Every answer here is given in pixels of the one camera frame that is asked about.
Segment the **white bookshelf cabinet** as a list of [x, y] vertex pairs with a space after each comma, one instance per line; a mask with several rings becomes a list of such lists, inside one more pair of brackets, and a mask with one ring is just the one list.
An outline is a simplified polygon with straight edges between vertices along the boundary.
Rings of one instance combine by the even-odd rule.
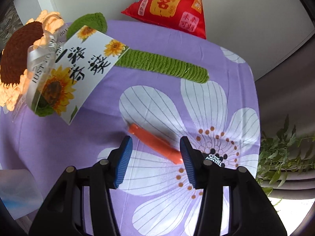
[[314, 36], [303, 0], [13, 0], [23, 23], [41, 12], [66, 22], [93, 12], [107, 20], [138, 20], [207, 39], [259, 79]]

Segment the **orange utility knife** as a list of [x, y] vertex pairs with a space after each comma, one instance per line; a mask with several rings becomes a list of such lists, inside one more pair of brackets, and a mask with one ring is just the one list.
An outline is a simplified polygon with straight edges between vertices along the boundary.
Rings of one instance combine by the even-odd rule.
[[134, 123], [129, 125], [128, 132], [136, 136], [140, 142], [143, 142], [146, 146], [150, 147], [152, 150], [164, 156], [174, 164], [183, 163], [181, 153], [173, 148], [166, 140], [153, 135], [149, 131]]

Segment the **sunflower greeting card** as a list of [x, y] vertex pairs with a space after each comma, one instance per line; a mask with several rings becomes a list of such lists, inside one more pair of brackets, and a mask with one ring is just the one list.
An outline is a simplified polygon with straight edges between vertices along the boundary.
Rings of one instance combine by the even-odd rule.
[[57, 49], [40, 92], [54, 113], [71, 124], [94, 88], [128, 49], [124, 43], [84, 25]]

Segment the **purple floral tablecloth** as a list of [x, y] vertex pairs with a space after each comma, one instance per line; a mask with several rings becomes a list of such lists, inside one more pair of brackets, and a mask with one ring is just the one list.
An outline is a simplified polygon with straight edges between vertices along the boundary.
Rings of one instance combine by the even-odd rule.
[[260, 123], [253, 74], [233, 52], [180, 31], [139, 22], [108, 23], [110, 37], [135, 50], [199, 65], [204, 84], [150, 71], [113, 67], [71, 125], [28, 108], [1, 114], [1, 168], [27, 169], [47, 195], [70, 165], [108, 157], [125, 135], [133, 151], [112, 202], [122, 235], [193, 235], [203, 191], [190, 184], [170, 151], [181, 137], [227, 168], [256, 174]]

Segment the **red triangular pillow charm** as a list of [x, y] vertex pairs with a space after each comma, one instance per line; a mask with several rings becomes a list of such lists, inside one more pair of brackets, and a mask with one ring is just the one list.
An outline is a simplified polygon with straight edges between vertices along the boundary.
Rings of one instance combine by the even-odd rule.
[[121, 13], [144, 23], [206, 38], [202, 0], [137, 0]]

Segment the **translucent plastic cup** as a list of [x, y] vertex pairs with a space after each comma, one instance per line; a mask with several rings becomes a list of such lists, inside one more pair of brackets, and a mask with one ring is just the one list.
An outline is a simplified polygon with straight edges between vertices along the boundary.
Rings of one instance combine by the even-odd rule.
[[0, 183], [1, 200], [13, 219], [32, 213], [43, 203], [35, 179], [26, 169], [2, 169]]

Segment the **green potted plant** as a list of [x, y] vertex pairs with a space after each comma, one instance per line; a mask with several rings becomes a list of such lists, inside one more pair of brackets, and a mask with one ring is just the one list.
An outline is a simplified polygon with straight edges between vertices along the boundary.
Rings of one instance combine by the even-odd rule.
[[256, 181], [272, 198], [313, 199], [314, 134], [297, 137], [288, 116], [275, 137], [262, 132]]

